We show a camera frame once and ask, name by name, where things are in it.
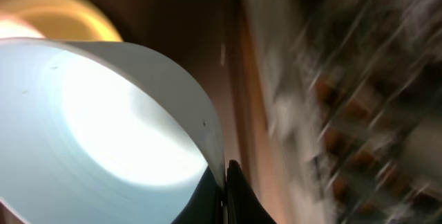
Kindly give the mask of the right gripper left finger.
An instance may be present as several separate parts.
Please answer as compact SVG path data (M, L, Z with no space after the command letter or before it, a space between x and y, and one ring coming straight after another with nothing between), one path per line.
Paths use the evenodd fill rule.
M172 224L223 224L221 191L208 167Z

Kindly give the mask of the light blue bowl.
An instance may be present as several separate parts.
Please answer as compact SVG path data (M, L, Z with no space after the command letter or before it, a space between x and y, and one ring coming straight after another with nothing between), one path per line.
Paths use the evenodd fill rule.
M172 223L224 138L204 89L137 44L1 41L1 204L24 223Z

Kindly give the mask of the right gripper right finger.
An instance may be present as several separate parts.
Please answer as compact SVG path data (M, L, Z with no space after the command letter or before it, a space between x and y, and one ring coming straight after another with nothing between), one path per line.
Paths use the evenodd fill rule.
M226 190L229 224L276 224L260 204L235 160L229 161Z

